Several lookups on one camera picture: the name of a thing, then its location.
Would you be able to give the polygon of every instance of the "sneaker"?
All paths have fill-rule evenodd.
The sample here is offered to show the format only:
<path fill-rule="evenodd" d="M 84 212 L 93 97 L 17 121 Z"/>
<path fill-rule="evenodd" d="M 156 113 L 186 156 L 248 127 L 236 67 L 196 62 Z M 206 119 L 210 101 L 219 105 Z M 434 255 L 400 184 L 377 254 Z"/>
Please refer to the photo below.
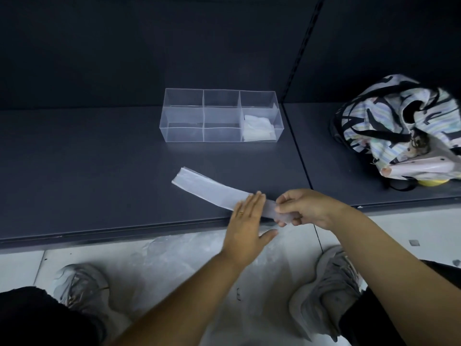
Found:
<path fill-rule="evenodd" d="M 341 246 L 325 251 L 317 263 L 316 278 L 303 285 L 290 299 L 290 314 L 309 341 L 315 334 L 341 335 L 339 320 L 359 299 L 361 277 Z"/>
<path fill-rule="evenodd" d="M 55 275 L 53 297 L 70 310 L 86 315 L 96 327 L 100 343 L 109 343 L 130 324 L 130 320 L 109 307 L 109 284 L 90 264 L 72 264 Z"/>

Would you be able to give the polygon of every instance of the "dark gray shelf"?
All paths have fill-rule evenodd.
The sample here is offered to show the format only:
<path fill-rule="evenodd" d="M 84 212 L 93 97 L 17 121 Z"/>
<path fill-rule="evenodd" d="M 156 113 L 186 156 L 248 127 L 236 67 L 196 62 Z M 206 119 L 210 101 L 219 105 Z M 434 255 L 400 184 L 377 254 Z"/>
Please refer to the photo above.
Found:
<path fill-rule="evenodd" d="M 410 192 L 385 188 L 374 165 L 363 162 L 331 137 L 330 118 L 340 106 L 341 103 L 284 104 L 314 190 L 364 210 L 460 202 L 460 181 L 421 186 Z"/>
<path fill-rule="evenodd" d="M 171 184 L 181 167 L 269 199 L 308 187 L 289 128 L 277 143 L 165 143 L 160 113 L 0 112 L 0 248 L 225 226 L 228 210 Z"/>

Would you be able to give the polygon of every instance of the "striped bag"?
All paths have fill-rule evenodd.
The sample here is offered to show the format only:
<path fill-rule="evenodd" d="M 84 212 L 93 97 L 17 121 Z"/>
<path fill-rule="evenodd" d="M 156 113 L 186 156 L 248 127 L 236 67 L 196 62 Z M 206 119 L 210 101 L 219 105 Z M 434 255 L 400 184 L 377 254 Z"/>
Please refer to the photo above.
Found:
<path fill-rule="evenodd" d="M 344 104 L 332 120 L 334 137 L 371 154 L 392 179 L 461 178 L 461 116 L 448 92 L 389 75 Z"/>

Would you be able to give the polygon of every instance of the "yellow object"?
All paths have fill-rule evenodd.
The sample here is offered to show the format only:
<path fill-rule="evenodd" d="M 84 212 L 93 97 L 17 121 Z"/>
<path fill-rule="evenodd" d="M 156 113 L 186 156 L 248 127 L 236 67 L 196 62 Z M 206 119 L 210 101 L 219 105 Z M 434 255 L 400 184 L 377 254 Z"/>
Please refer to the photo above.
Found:
<path fill-rule="evenodd" d="M 427 180 L 419 180 L 418 183 L 421 186 L 434 187 L 434 186 L 443 185 L 444 183 L 447 183 L 448 181 L 449 179 L 427 179 Z"/>

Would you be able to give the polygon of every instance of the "white tissue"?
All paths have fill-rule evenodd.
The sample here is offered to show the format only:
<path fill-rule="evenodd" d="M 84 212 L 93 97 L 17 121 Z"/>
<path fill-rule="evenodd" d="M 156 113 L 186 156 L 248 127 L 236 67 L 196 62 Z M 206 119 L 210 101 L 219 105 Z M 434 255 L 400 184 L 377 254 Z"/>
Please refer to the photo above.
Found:
<path fill-rule="evenodd" d="M 171 183 L 207 202 L 229 210 L 233 210 L 235 204 L 240 200 L 245 200 L 249 194 L 225 186 L 186 167 L 182 167 L 181 170 L 179 170 Z M 284 221 L 285 223 L 291 223 L 293 219 L 300 217 L 298 213 L 279 214 L 275 211 L 276 206 L 277 204 L 275 201 L 266 200 L 262 216 L 269 219 Z"/>
<path fill-rule="evenodd" d="M 274 125 L 267 117 L 245 115 L 242 135 L 244 142 L 276 140 Z"/>

